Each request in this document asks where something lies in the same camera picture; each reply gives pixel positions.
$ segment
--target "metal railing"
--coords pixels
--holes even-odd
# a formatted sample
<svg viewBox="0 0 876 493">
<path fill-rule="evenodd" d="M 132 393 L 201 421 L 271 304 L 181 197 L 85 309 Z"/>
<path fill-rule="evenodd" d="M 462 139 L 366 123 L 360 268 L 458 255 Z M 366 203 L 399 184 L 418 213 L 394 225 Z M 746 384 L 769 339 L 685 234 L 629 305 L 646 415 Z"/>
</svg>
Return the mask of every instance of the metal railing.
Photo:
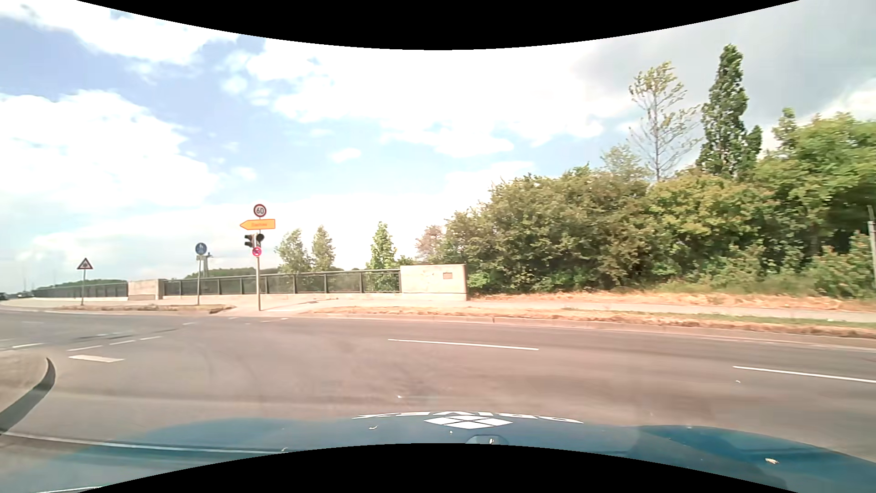
<svg viewBox="0 0 876 493">
<path fill-rule="evenodd" d="M 82 297 L 82 286 L 64 286 L 63 288 L 35 289 L 33 296 L 37 298 L 78 298 Z M 127 297 L 128 283 L 113 282 L 112 284 L 86 284 L 86 298 Z"/>
<path fill-rule="evenodd" d="M 338 270 L 261 275 L 262 294 L 398 293 L 401 269 Z M 195 296 L 197 279 L 163 280 L 165 296 Z M 255 275 L 202 277 L 202 295 L 254 295 Z"/>
</svg>

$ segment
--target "pole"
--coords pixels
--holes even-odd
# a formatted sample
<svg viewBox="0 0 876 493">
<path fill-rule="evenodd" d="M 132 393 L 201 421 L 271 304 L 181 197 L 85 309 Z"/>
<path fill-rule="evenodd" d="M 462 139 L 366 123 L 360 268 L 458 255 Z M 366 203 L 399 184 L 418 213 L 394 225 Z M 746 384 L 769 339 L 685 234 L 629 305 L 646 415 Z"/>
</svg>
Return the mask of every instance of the pole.
<svg viewBox="0 0 876 493">
<path fill-rule="evenodd" d="M 871 205 L 867 205 L 867 211 L 870 212 L 870 221 L 867 223 L 867 229 L 870 230 L 870 255 L 872 258 L 873 285 L 876 286 L 876 218 L 873 217 L 873 207 Z"/>
<path fill-rule="evenodd" d="M 201 304 L 201 256 L 198 255 L 198 300 L 196 304 Z"/>
<path fill-rule="evenodd" d="M 258 298 L 258 311 L 262 311 L 262 259 L 256 257 L 256 297 Z"/>
</svg>

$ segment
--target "concrete wall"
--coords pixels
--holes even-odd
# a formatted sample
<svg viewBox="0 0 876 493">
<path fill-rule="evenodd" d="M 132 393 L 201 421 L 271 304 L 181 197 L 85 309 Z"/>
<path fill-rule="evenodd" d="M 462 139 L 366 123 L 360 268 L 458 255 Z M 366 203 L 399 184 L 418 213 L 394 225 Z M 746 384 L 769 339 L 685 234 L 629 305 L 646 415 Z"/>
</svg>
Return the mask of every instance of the concrete wall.
<svg viewBox="0 0 876 493">
<path fill-rule="evenodd" d="M 128 281 L 128 299 L 131 301 L 146 301 L 163 297 L 164 283 L 161 279 Z"/>
<path fill-rule="evenodd" d="M 464 264 L 401 266 L 401 292 L 406 298 L 468 300 Z"/>
</svg>

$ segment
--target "arrow sign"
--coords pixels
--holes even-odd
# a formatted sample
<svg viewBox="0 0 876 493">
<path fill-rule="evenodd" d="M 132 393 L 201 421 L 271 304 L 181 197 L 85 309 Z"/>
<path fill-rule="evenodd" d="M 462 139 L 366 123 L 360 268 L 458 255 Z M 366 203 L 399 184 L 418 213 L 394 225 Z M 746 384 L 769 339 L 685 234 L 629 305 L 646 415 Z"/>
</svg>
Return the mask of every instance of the arrow sign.
<svg viewBox="0 0 876 493">
<path fill-rule="evenodd" d="M 276 221 L 273 219 L 248 219 L 240 223 L 240 227 L 247 231 L 256 231 L 260 229 L 277 229 Z"/>
</svg>

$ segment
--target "sidewalk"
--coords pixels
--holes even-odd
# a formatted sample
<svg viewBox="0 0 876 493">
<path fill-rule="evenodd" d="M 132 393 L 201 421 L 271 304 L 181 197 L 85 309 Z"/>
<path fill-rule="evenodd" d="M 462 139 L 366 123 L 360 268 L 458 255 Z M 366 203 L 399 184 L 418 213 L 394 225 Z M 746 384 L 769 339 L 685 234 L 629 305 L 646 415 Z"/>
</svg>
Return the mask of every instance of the sidewalk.
<svg viewBox="0 0 876 493">
<path fill-rule="evenodd" d="M 79 304 L 78 299 L 73 298 L 24 298 L 0 302 L 2 308 L 21 308 L 32 310 L 51 310 L 60 306 Z M 183 300 L 157 300 L 157 301 L 107 301 L 100 299 L 85 300 L 86 305 L 147 305 L 147 304 L 195 304 L 195 299 Z M 235 300 L 236 308 L 224 311 L 223 314 L 235 315 L 261 315 L 265 317 L 289 316 L 307 313 L 317 309 L 338 308 L 348 306 L 360 307 L 418 307 L 418 308 L 483 308 L 483 309 L 518 309 L 518 310 L 561 310 L 576 309 L 582 311 L 634 311 L 651 313 L 677 313 L 677 314 L 720 314 L 747 317 L 770 317 L 770 318 L 812 318 L 819 320 L 840 320 L 844 322 L 876 323 L 876 313 L 863 311 L 828 311 L 828 310 L 799 310 L 790 308 L 743 308 L 730 306 L 703 306 L 703 305 L 673 305 L 673 304 L 600 304 L 600 303 L 575 303 L 563 301 L 421 301 L 421 300 L 321 300 L 290 304 L 288 301 L 262 301 L 262 311 L 258 311 L 255 296 L 252 300 L 243 303 Z"/>
</svg>

